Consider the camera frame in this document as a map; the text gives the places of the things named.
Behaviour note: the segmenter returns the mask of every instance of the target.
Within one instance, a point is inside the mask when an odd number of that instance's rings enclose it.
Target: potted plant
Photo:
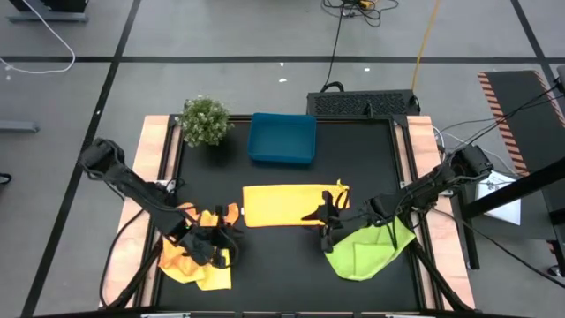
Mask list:
[[[190,147],[200,143],[218,146],[233,124],[228,123],[230,113],[221,102],[199,95],[186,100],[183,113],[176,118],[183,138]]]

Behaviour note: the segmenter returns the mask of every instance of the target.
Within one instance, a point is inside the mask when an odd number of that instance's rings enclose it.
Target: blue plastic tray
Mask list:
[[[253,114],[247,153],[256,161],[311,163],[316,154],[316,118]]]

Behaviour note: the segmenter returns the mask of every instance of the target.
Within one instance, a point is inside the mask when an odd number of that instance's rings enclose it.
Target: yellow cable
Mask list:
[[[416,82],[418,80],[418,70],[420,68],[420,58],[424,53],[424,49],[426,49],[427,39],[430,37],[433,23],[435,22],[435,16],[437,15],[438,9],[440,8],[440,2],[441,0],[435,0],[435,4],[433,5],[432,17],[430,17],[430,21],[427,23],[426,33],[424,34],[424,40],[422,41],[422,46],[420,46],[420,51],[418,52],[418,58],[416,59],[416,68],[414,69],[414,74],[412,75],[412,87],[411,87],[412,91],[414,91],[414,88],[416,88]]]

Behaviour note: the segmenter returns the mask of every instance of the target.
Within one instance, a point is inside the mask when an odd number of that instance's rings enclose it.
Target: white paper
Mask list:
[[[503,188],[514,182],[513,178],[507,177],[496,171],[477,184],[477,199],[480,199],[496,190]],[[495,208],[486,212],[488,216],[506,221],[512,224],[520,225],[520,207],[522,206],[520,199],[512,201],[506,205]]]

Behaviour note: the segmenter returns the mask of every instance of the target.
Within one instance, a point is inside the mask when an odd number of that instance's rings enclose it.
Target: lime green bag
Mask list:
[[[345,279],[363,281],[372,278],[392,262],[416,237],[395,218],[398,248],[395,250],[386,226],[369,226],[351,233],[326,253],[335,273]]]

